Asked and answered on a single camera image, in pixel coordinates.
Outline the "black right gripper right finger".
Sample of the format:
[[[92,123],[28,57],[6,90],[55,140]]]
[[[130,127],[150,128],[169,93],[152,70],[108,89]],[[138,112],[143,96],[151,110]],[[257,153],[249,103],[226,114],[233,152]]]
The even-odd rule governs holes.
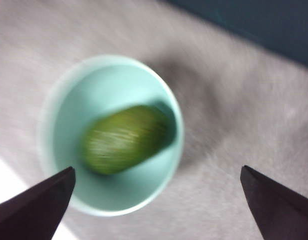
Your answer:
[[[245,165],[240,181],[265,240],[308,240],[308,198]]]

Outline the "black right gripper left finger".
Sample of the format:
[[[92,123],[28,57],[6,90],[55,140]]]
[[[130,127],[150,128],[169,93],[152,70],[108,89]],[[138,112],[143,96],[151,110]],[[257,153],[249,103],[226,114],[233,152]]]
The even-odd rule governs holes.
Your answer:
[[[75,169],[68,167],[0,203],[0,240],[52,239],[75,183]]]

